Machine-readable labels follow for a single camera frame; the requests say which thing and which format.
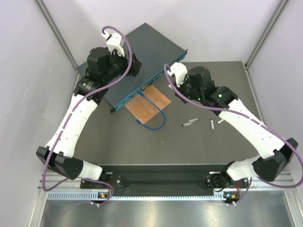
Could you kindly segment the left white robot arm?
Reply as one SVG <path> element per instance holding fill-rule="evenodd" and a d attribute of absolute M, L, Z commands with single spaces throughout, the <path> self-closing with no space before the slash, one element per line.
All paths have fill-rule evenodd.
<path fill-rule="evenodd" d="M 96 187 L 107 183 L 102 167 L 74 157 L 78 139 L 89 117 L 96 110 L 108 86 L 122 76 L 136 76 L 142 63 L 134 52 L 124 53 L 121 47 L 98 47 L 90 51 L 81 65 L 82 78 L 74 89 L 70 106 L 56 133 L 44 147 L 36 151 L 45 170 L 52 170 L 68 179 L 88 178 Z"/>

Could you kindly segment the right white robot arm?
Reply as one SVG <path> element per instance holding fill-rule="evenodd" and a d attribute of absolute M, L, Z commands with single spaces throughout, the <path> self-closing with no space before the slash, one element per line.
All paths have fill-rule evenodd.
<path fill-rule="evenodd" d="M 297 141 L 285 139 L 270 130 L 233 91 L 226 86 L 216 86 L 208 69 L 195 67 L 188 70 L 184 64 L 176 63 L 167 74 L 174 77 L 171 87 L 184 103 L 212 111 L 258 152 L 254 158 L 230 162 L 221 175 L 222 184 L 232 187 L 238 180 L 251 177 L 272 184 L 291 161 L 298 147 Z"/>

